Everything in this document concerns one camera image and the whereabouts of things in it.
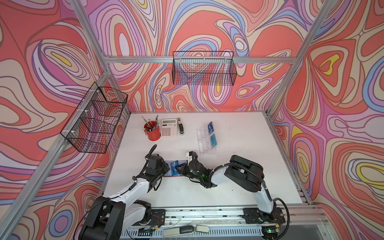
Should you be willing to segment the red leather card holder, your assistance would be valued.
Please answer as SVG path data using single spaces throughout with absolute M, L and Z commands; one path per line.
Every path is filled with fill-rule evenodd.
M 176 169 L 176 166 L 187 164 L 187 160 L 178 160 L 178 161 L 166 161 L 166 164 L 169 166 L 169 171 L 164 175 L 164 177 L 181 177 L 182 175 Z

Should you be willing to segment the blue patterned credit card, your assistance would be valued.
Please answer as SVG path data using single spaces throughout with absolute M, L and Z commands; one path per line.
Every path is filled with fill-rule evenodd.
M 179 161 L 171 162 L 171 173 L 173 177 L 180 175 L 176 168 L 178 165 L 179 165 Z

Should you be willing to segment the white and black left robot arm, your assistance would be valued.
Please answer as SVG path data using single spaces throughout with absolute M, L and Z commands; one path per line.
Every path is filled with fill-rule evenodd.
M 145 156 L 146 163 L 133 182 L 109 197 L 96 198 L 80 223 L 80 233 L 74 240 L 119 240 L 123 230 L 135 223 L 151 221 L 151 204 L 140 200 L 151 190 L 157 191 L 163 176 L 170 170 L 165 160 L 154 154 L 153 145 Z

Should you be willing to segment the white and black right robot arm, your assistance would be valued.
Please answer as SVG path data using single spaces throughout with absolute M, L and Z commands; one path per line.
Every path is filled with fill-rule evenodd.
M 290 224 L 290 214 L 286 216 L 283 210 L 277 207 L 276 202 L 288 207 L 280 198 L 272 199 L 264 180 L 264 169 L 260 164 L 252 162 L 238 155 L 231 156 L 230 162 L 214 169 L 207 169 L 198 161 L 196 152 L 188 153 L 189 162 L 175 166 L 176 171 L 199 183 L 206 189 L 217 187 L 219 184 L 232 181 L 244 190 L 252 193 L 257 202 L 256 208 L 245 208 L 242 218 L 247 224 Z

